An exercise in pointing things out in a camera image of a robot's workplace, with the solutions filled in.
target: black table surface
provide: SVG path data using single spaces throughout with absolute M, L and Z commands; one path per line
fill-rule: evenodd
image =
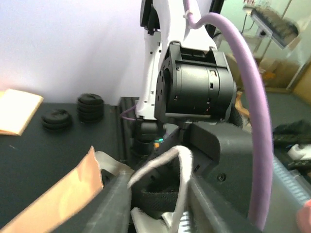
M 41 126 L 48 110 L 66 109 L 72 127 L 50 133 Z M 117 107 L 105 105 L 104 119 L 84 124 L 77 119 L 76 104 L 43 103 L 22 136 L 0 135 L 0 229 L 75 168 L 90 147 L 123 160 Z

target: stack of black rubber discs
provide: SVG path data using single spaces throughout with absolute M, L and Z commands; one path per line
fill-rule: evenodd
M 64 109 L 48 111 L 41 117 L 41 120 L 43 128 L 50 132 L 60 132 L 72 125 L 72 117 Z
M 82 94 L 78 98 L 78 117 L 81 122 L 95 123 L 104 117 L 104 101 L 95 94 Z

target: white rope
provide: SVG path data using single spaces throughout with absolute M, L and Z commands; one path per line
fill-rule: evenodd
M 187 193 L 188 193 L 188 185 L 192 174 L 192 152 L 184 146 L 175 146 L 172 147 L 167 152 L 163 153 L 159 157 L 149 161 L 145 166 L 139 169 L 134 175 L 131 177 L 127 187 L 130 188 L 133 184 L 140 180 L 144 175 L 153 170 L 156 167 L 164 165 L 171 161 L 176 156 L 179 157 L 180 161 L 180 185 L 178 198 L 176 202 L 176 207 L 171 223 L 171 227 L 169 229 L 169 233 L 177 233 L 179 228 L 179 222 L 183 215 Z

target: screw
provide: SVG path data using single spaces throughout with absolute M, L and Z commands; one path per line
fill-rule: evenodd
M 226 175 L 224 173 L 220 173 L 218 176 L 217 176 L 217 180 L 219 182 L 224 182 L 226 179 Z

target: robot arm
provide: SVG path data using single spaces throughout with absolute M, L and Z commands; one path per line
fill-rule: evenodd
M 191 10 L 201 17 L 197 3 Z M 236 95 L 228 64 L 204 26 L 197 30 L 189 28 L 183 1 L 143 0 L 140 25 L 146 30 L 146 50 L 144 88 L 136 105 L 137 119 L 168 123 L 172 117 L 185 119 L 195 115 L 206 119 L 214 112 L 217 120 L 227 120 Z M 157 93 L 157 85 L 161 89 L 157 80 L 165 75 L 165 70 L 170 73 L 167 72 L 166 78 L 171 82 L 171 90 L 163 98 L 161 90 Z M 221 112 L 213 111 L 216 104 Z
M 195 5 L 192 11 L 201 16 L 198 5 Z M 190 29 L 184 14 L 182 0 L 142 1 L 140 25 L 145 28 L 144 88 L 136 105 L 137 118 L 155 120 L 156 81 L 172 42 L 179 43 L 183 48 L 205 53 L 210 48 L 216 50 L 216 44 L 205 28 Z

